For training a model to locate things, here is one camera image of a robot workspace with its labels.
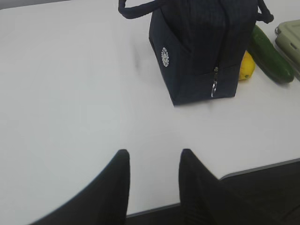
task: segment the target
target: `lunch bag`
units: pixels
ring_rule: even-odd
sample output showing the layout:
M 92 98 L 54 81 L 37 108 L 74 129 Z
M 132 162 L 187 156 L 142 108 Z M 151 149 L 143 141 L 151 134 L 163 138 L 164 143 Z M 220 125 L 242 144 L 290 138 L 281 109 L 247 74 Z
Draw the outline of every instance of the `lunch bag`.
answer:
M 127 19 L 153 12 L 149 40 L 174 105 L 234 97 L 256 21 L 274 19 L 263 0 L 125 3 L 119 12 Z

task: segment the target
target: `cucumber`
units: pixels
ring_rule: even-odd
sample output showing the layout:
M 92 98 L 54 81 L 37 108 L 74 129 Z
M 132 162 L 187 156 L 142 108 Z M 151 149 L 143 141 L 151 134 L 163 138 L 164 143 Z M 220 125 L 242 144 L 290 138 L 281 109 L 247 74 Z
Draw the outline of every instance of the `cucumber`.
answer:
M 278 53 L 264 32 L 255 25 L 248 46 L 255 63 L 273 81 L 289 83 L 294 79 L 292 66 Z

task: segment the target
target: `black shoe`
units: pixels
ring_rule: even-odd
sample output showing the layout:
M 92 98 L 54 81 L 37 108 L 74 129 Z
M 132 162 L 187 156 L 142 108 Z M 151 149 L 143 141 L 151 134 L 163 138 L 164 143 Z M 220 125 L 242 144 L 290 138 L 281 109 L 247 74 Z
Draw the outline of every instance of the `black shoe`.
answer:
M 129 154 L 119 150 L 83 191 L 32 225 L 123 225 L 129 184 Z
M 185 225 L 279 225 L 230 192 L 189 149 L 181 154 L 180 203 Z

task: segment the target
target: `lemon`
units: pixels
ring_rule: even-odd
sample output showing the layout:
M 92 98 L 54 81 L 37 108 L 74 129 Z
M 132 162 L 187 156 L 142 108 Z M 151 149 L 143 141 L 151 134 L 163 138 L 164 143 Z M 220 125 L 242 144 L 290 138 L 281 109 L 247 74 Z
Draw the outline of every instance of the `lemon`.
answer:
M 255 62 L 252 56 L 246 51 L 240 65 L 240 78 L 239 80 L 249 79 L 255 70 Z

